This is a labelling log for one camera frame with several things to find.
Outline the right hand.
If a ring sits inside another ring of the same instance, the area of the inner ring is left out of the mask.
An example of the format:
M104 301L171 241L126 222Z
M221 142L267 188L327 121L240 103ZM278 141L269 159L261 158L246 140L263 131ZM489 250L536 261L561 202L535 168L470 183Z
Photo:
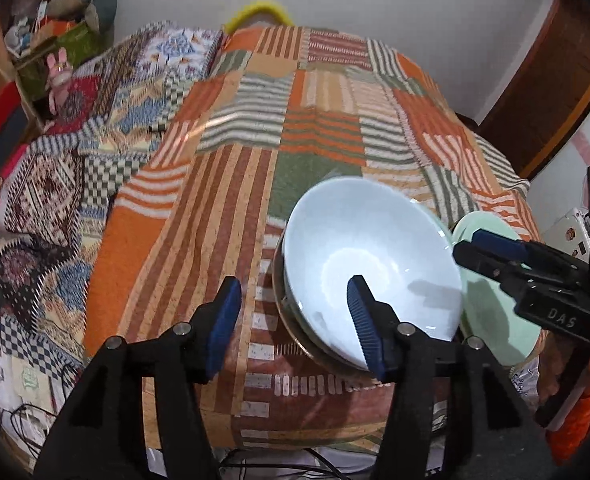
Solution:
M543 405L550 396L557 394L558 380L568 360L567 344L553 333L545 337L543 350L539 354L537 393L539 404Z

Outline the orange sleeve forearm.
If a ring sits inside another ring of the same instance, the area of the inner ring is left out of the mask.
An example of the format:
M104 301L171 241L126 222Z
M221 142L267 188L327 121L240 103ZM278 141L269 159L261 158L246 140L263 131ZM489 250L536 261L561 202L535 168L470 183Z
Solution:
M571 341L563 340L567 344L569 359L574 345ZM590 361L586 372L586 388L584 388L583 394L566 416L564 424L559 430L545 433L545 440L548 442L553 460L557 465L568 462L590 432Z

